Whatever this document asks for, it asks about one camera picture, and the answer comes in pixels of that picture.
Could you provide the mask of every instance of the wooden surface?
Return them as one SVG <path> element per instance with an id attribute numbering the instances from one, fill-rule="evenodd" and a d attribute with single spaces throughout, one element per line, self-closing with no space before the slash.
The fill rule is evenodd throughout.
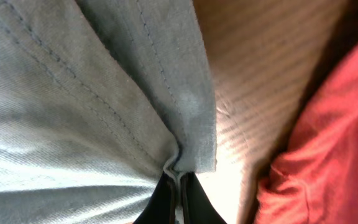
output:
<path id="1" fill-rule="evenodd" d="M 358 1 L 194 0 L 213 73 L 218 166 L 199 179 L 228 223 L 252 222 L 256 180 L 300 108 L 358 42 Z"/>

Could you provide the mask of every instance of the gray fabric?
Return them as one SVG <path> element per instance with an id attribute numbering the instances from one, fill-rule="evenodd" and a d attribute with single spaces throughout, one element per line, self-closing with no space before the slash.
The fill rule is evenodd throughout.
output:
<path id="1" fill-rule="evenodd" d="M 191 1 L 0 0 L 0 223 L 131 222 L 215 135 Z"/>

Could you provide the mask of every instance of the red garment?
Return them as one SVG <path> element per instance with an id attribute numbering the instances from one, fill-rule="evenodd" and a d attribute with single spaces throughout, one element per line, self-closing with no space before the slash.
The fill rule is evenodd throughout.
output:
<path id="1" fill-rule="evenodd" d="M 358 47 L 308 103 L 258 200 L 256 223 L 358 223 Z"/>

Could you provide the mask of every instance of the gray cloth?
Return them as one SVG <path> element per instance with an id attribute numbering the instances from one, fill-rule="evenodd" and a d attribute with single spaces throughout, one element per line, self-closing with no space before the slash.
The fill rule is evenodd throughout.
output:
<path id="1" fill-rule="evenodd" d="M 214 112 L 191 1 L 0 0 L 0 223 L 133 221 Z"/>

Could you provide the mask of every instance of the red cloth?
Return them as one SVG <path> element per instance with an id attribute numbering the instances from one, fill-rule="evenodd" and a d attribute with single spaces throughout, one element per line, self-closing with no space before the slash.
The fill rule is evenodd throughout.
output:
<path id="1" fill-rule="evenodd" d="M 308 103 L 258 200 L 256 223 L 358 223 L 358 47 Z"/>

